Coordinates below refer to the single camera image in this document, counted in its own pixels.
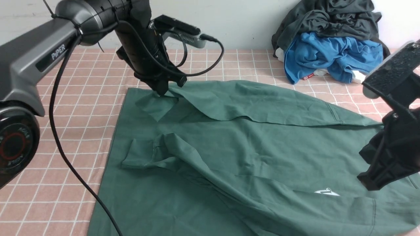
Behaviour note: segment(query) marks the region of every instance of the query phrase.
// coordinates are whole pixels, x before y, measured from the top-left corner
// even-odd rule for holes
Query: robotic arm
[[[167,16],[151,20],[149,0],[62,0],[55,13],[48,9],[52,20],[0,46],[0,188],[29,164],[37,150],[35,116],[45,115],[37,83],[63,59],[65,63],[76,45],[95,45],[115,31],[122,44],[118,57],[160,95],[168,90],[169,81],[181,87],[187,76],[211,70],[224,52],[218,40],[197,27]],[[184,48],[185,43],[203,48],[206,41],[218,42],[222,53],[204,72],[184,74],[168,58],[163,43],[167,37],[183,41]]]
[[[210,71],[224,52],[217,39],[202,34],[197,27],[167,16],[151,20],[149,0],[61,0],[55,13],[50,12],[52,20],[0,46],[0,188],[29,164],[38,148],[40,134],[35,117],[44,116],[45,111],[37,83],[63,61],[60,75],[77,45],[95,45],[115,31],[122,44],[118,57],[133,69],[135,77],[159,95],[167,92],[169,81],[181,87],[187,76]],[[206,41],[217,42],[222,53],[207,70],[185,74],[168,58],[163,43],[167,37],[181,40],[184,47],[187,43],[203,48]],[[381,97],[393,109],[383,118],[384,129],[360,151],[370,167],[358,179],[370,191],[420,171],[420,147],[417,147],[420,108],[409,108],[420,98],[420,76],[413,72],[419,65],[420,41],[410,42],[387,58],[363,83],[368,98]],[[50,121],[53,105],[54,99],[50,103]],[[55,139],[66,161],[58,136]],[[72,171],[80,177],[74,168]],[[110,216],[96,194],[79,180]]]

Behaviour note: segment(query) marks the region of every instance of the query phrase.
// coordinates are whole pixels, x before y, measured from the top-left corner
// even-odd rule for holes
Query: grid pattern
[[[180,62],[182,50],[169,50],[170,59]],[[218,57],[217,50],[189,50],[181,69],[199,72]],[[248,80],[320,98],[375,120],[390,111],[381,100],[363,96],[359,84],[339,84],[331,77],[312,77],[292,86],[284,66],[272,50],[227,50],[223,60],[202,80]],[[58,69],[38,84],[44,108]],[[106,164],[111,138],[129,87],[148,88],[133,77],[115,49],[78,48],[59,86],[55,120],[64,151],[84,180],[97,192]],[[94,198],[73,176],[61,159],[48,117],[39,118],[41,143],[34,160],[17,178],[0,190],[0,229],[7,236],[83,236],[95,204]],[[415,229],[410,236],[420,236]]]

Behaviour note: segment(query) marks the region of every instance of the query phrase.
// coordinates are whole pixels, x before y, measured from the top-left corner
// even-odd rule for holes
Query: green cloth
[[[248,81],[129,89],[99,196],[124,236],[391,236],[420,223],[420,175],[367,191],[381,125]],[[96,204],[89,236],[116,236]]]

